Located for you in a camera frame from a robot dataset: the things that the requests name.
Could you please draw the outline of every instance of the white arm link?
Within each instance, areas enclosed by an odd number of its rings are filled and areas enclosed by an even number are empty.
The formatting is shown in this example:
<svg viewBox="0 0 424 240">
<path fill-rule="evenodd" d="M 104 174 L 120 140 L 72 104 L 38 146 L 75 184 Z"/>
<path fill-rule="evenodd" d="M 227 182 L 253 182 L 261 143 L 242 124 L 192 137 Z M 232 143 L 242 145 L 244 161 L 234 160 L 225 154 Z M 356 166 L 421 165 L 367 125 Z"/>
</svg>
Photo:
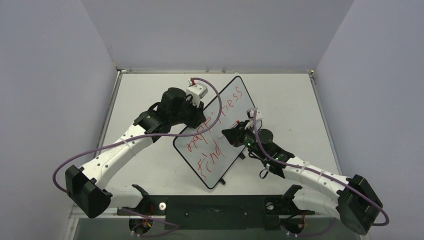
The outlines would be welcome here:
<svg viewBox="0 0 424 240">
<path fill-rule="evenodd" d="M 340 219 L 340 214 L 336 210 L 337 201 L 333 201 L 320 192 L 302 188 L 294 194 L 293 203 L 300 210 L 315 211 Z"/>
<path fill-rule="evenodd" d="M 287 161 L 288 164 L 292 165 L 298 165 L 303 166 L 306 164 L 305 161 L 300 159 L 299 157 L 290 158 Z M 317 170 L 318 172 L 324 173 L 326 175 L 330 175 L 333 178 L 336 178 L 340 181 L 342 181 L 345 184 L 348 184 L 349 182 L 346 180 L 346 176 L 333 174 L 328 171 L 324 171 L 321 168 L 318 168 L 313 165 L 308 165 L 308 168 Z M 294 180 L 296 182 L 302 183 L 312 189 L 317 190 L 318 192 L 324 194 L 328 198 L 332 199 L 333 201 L 337 202 L 339 195 L 337 194 L 338 190 L 344 190 L 345 187 L 340 185 L 337 182 L 331 181 L 330 179 L 320 175 L 316 174 L 314 172 L 308 171 L 308 170 L 301 170 L 300 168 L 295 168 L 291 166 L 286 166 L 282 169 L 282 172 L 284 173 L 284 177 L 286 179 Z"/>
<path fill-rule="evenodd" d="M 115 143 L 122 140 L 143 135 L 145 130 L 139 125 L 131 125 L 128 130 L 122 135 L 122 138 L 115 141 Z M 136 154 L 144 148 L 153 144 L 151 137 L 139 138 L 134 141 L 125 142 L 119 146 L 112 147 L 109 150 L 102 152 L 93 160 L 82 165 L 85 176 L 88 179 L 96 179 L 96 185 L 100 189 L 105 189 L 112 177 L 130 161 Z"/>
</svg>

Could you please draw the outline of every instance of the red handwriting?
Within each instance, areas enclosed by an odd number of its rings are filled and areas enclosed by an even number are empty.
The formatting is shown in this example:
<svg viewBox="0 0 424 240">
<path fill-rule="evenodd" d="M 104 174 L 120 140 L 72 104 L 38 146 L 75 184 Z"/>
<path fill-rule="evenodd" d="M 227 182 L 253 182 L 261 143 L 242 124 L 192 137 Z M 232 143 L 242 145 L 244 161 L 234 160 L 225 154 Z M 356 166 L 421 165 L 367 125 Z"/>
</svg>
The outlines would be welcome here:
<svg viewBox="0 0 424 240">
<path fill-rule="evenodd" d="M 209 173 L 212 173 L 212 172 L 211 172 L 211 170 L 209 170 L 208 162 L 206 162 L 206 170 L 207 170 Z"/>
<path fill-rule="evenodd" d="M 198 128 L 197 128 L 197 132 L 201 132 L 201 131 L 203 131 L 203 130 L 205 130 L 205 128 L 201 125 L 201 126 L 199 126 Z M 197 140 L 203 140 L 206 144 L 209 144 L 208 143 L 208 141 L 206 141 L 206 138 L 205 137 L 203 137 L 203 133 L 201 133 L 201 134 L 199 134 L 199 135 L 196 135 L 195 137 L 197 137 Z"/>
<path fill-rule="evenodd" d="M 196 146 L 196 143 L 195 143 L 195 141 L 194 140 L 191 140 L 189 143 L 186 143 L 187 144 L 187 149 L 188 149 L 188 151 L 191 153 L 192 152 L 192 144 L 196 147 L 196 148 L 198 148 L 198 146 Z"/>
<path fill-rule="evenodd" d="M 243 96 L 243 93 L 241 91 L 239 91 L 239 87 L 238 86 L 235 87 L 235 90 L 237 91 L 237 93 L 240 94 L 239 95 L 240 97 Z"/>
<path fill-rule="evenodd" d="M 224 111 L 223 111 L 224 109 L 226 109 L 226 112 L 228 112 L 228 107 L 227 107 L 227 105 L 223 106 L 223 107 L 222 107 L 222 109 L 221 109 L 221 114 L 222 114 L 222 115 L 224 115 L 224 117 L 226 117 L 227 115 L 225 115 L 225 113 L 224 113 Z"/>
<path fill-rule="evenodd" d="M 218 146 L 217 142 L 216 142 L 215 140 L 213 140 L 213 142 L 215 143 L 215 152 L 212 152 L 212 153 L 210 154 L 210 158 L 212 159 L 213 164 L 215 164 L 214 156 L 215 156 L 215 158 L 218 160 L 218 159 L 220 159 L 220 157 L 219 157 L 219 156 L 221 156 L 221 155 L 222 155 L 222 156 L 225 158 L 225 155 L 223 154 L 223 152 L 221 152 L 221 149 L 220 149 L 220 147 Z"/>
<path fill-rule="evenodd" d="M 208 123 L 211 120 L 211 117 L 206 118 L 206 121 L 203 122 L 203 125 L 208 128 Z"/>
<path fill-rule="evenodd" d="M 233 108 L 235 106 L 235 102 L 238 101 L 242 96 L 243 96 L 243 92 L 241 90 L 239 90 L 239 87 L 236 86 L 234 87 L 235 92 L 232 94 L 232 99 L 227 99 L 226 100 L 226 105 L 222 106 L 221 109 L 221 117 L 218 119 L 219 124 L 221 123 L 221 118 L 226 118 L 227 115 L 229 114 L 229 110 L 231 108 Z M 202 123 L 202 125 L 200 125 L 197 128 L 197 132 L 201 132 L 205 129 L 207 129 L 210 124 L 211 124 L 211 120 L 214 115 L 214 112 L 211 111 L 210 112 L 211 116 L 209 116 L 208 118 L 206 118 L 206 120 Z M 225 158 L 224 153 L 221 151 L 217 141 L 215 139 L 212 139 L 213 143 L 215 145 L 214 150 L 210 151 L 210 152 L 202 152 L 201 156 L 199 158 L 199 161 L 197 162 L 198 168 L 197 171 L 200 174 L 200 177 L 203 178 L 205 181 L 208 179 L 207 175 L 209 173 L 212 173 L 214 168 L 212 166 L 209 166 L 209 162 L 210 164 L 214 165 L 215 163 L 218 163 L 220 159 Z M 194 149 L 198 149 L 199 147 L 202 147 L 203 142 L 206 145 L 209 145 L 209 142 L 207 140 L 207 138 L 205 137 L 205 133 L 193 136 L 193 138 L 190 140 L 189 143 L 187 144 L 187 150 L 192 153 Z M 206 171 L 203 172 L 203 168 L 205 167 L 204 163 L 206 162 Z"/>
<path fill-rule="evenodd" d="M 202 177 L 204 177 L 204 180 L 206 181 L 206 179 L 208 179 L 208 177 L 206 177 L 205 175 L 203 175 L 203 173 L 202 173 L 202 164 L 203 164 L 203 161 L 206 159 L 206 157 L 205 158 L 203 158 L 203 159 L 201 159 L 200 158 L 200 160 L 197 162 L 197 165 L 199 166 L 198 167 L 198 169 L 197 170 L 200 170 L 200 175 L 202 176 Z"/>
</svg>

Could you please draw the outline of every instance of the white connector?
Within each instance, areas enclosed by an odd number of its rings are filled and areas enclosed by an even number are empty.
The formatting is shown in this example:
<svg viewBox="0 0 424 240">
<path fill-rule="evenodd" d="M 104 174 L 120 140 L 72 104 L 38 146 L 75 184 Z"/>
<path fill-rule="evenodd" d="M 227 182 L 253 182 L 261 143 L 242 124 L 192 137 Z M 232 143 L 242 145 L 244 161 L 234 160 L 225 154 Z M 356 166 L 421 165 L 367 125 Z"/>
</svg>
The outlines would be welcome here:
<svg viewBox="0 0 424 240">
<path fill-rule="evenodd" d="M 198 107 L 201 99 L 208 93 L 208 87 L 202 83 L 193 84 L 191 80 L 189 80 L 189 82 L 190 86 L 185 90 L 185 94 L 191 95 L 191 103 Z"/>
<path fill-rule="evenodd" d="M 259 122 L 260 120 L 262 120 L 261 111 L 259 111 L 257 107 L 253 107 L 253 108 L 246 111 L 247 117 L 249 118 L 249 122 L 246 124 L 244 129 L 248 129 L 248 128 L 253 127 L 253 124 L 254 124 L 253 116 L 254 116 L 255 111 L 256 111 L 256 121 Z"/>
</svg>

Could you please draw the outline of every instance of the metal edge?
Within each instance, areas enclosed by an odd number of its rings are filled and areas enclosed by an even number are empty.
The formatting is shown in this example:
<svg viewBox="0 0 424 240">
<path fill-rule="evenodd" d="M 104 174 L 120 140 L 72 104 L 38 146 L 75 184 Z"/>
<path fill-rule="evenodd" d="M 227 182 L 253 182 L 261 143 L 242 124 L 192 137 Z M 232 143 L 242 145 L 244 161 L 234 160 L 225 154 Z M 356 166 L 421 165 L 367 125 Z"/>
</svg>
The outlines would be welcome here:
<svg viewBox="0 0 424 240">
<path fill-rule="evenodd" d="M 105 142 L 106 132 L 108 131 L 108 126 L 109 126 L 109 122 L 111 120 L 112 111 L 113 111 L 114 106 L 115 106 L 115 100 L 117 99 L 118 90 L 119 90 L 119 87 L 121 85 L 121 79 L 122 79 L 122 73 L 121 73 L 121 71 L 118 71 L 117 76 L 116 76 L 116 80 L 115 80 L 115 85 L 113 86 L 112 95 L 110 97 L 109 107 L 107 109 L 106 117 L 104 118 L 103 127 L 102 127 L 101 133 L 100 133 L 100 138 L 98 140 L 98 144 L 97 144 L 98 148 L 103 146 L 103 143 Z M 95 153 L 94 157 L 97 157 L 99 154 L 100 154 L 100 152 L 97 151 Z"/>
<path fill-rule="evenodd" d="M 143 219 L 142 216 L 137 215 L 118 215 L 117 214 L 118 209 L 116 207 L 114 208 L 107 208 L 104 212 L 102 212 L 100 215 L 95 217 L 96 219 Z M 155 219 L 164 219 L 165 215 L 152 215 L 152 218 Z M 70 216 L 69 221 L 72 219 L 88 219 L 89 217 L 79 208 L 78 206 L 74 205 L 72 207 L 72 214 Z"/>
<path fill-rule="evenodd" d="M 120 69 L 122 74 L 310 74 L 311 70 L 284 69 L 196 69 L 196 70 L 165 70 L 154 68 Z"/>
<path fill-rule="evenodd" d="M 64 240 L 73 240 L 75 232 L 77 231 L 79 218 L 70 217 L 67 221 L 65 233 L 63 235 Z"/>
<path fill-rule="evenodd" d="M 327 132 L 328 141 L 331 146 L 332 154 L 334 156 L 335 164 L 337 166 L 338 174 L 343 175 L 342 168 L 340 166 L 339 158 L 337 157 L 336 148 L 334 146 L 333 138 L 330 133 L 329 125 L 327 124 L 326 116 L 323 111 L 323 107 L 320 102 L 320 98 L 318 97 L 317 88 L 315 86 L 315 79 L 312 73 L 309 73 L 310 84 L 312 85 L 313 93 L 315 94 L 316 102 L 318 103 L 319 112 L 321 113 L 322 121 L 324 122 L 325 131 Z"/>
</svg>

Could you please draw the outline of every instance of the whiteboard frame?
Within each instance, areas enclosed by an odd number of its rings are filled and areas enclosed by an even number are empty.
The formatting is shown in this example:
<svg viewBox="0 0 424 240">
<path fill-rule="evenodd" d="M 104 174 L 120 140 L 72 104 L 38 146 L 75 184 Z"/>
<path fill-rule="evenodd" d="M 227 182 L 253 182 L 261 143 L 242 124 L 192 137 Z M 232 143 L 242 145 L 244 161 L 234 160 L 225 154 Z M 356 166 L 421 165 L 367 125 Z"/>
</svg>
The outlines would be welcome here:
<svg viewBox="0 0 424 240">
<path fill-rule="evenodd" d="M 225 85 L 223 88 L 222 88 L 222 90 L 219 92 L 219 94 L 221 94 L 222 92 L 224 92 L 225 91 L 225 89 L 227 89 L 227 87 L 228 86 L 230 86 L 230 84 L 233 82 L 233 81 L 235 81 L 237 78 L 240 78 L 240 80 L 241 80 L 241 83 L 243 84 L 243 86 L 244 86 L 244 89 L 246 89 L 246 93 L 247 93 L 247 95 L 249 96 L 249 99 L 250 99 L 250 101 L 251 101 L 251 103 L 252 103 L 252 105 L 253 105 L 253 107 L 255 108 L 256 106 L 255 106 L 255 103 L 253 102 L 253 99 L 252 99 L 252 97 L 251 97 L 251 95 L 250 95 L 250 93 L 249 93 L 249 90 L 248 90 L 248 88 L 246 87 L 246 85 L 245 85 L 245 82 L 243 81 L 243 78 L 241 77 L 241 76 L 239 76 L 239 75 L 237 75 L 237 76 L 235 76 L 233 79 L 231 79 L 228 83 L 227 83 L 227 85 Z M 218 98 L 218 96 L 215 96 L 205 107 L 204 107 L 204 110 L 206 110 L 208 107 L 209 107 L 209 105 L 211 105 L 216 99 Z M 179 133 L 179 134 L 182 134 L 186 129 L 188 128 L 188 126 L 186 126 L 186 127 L 184 127 L 184 129 Z M 259 126 L 259 128 L 258 129 L 261 129 L 262 128 L 262 120 L 260 121 L 260 126 Z M 237 157 L 231 162 L 231 164 L 228 166 L 228 168 L 225 170 L 225 172 L 222 174 L 222 176 L 218 179 L 218 181 L 215 183 L 215 185 L 213 185 L 213 187 L 209 187 L 207 184 L 206 184 L 206 182 L 202 179 L 202 177 L 198 174 L 198 172 L 193 168 L 193 166 L 189 163 L 189 161 L 187 161 L 187 159 L 184 157 L 184 155 L 178 150 L 178 148 L 177 148 L 177 146 L 175 146 L 175 141 L 177 140 L 177 138 L 178 138 L 178 136 L 176 136 L 174 139 L 173 139 L 173 141 L 172 141 L 172 146 L 173 146 L 173 148 L 179 153 L 179 155 L 182 157 L 182 159 L 184 159 L 184 161 L 190 166 L 190 168 L 193 170 L 193 172 L 198 176 L 198 178 L 201 180 L 201 182 L 208 188 L 208 189 L 210 189 L 210 190 L 212 190 L 212 189 L 214 189 L 217 185 L 218 185 L 218 183 L 220 183 L 220 181 L 224 178 L 224 176 L 225 176 L 225 174 L 228 172 L 228 170 L 231 168 L 231 166 L 234 164 L 234 162 L 239 158 L 239 156 L 240 156 L 240 154 L 246 149 L 246 147 L 243 147 L 243 149 L 237 154 Z"/>
</svg>

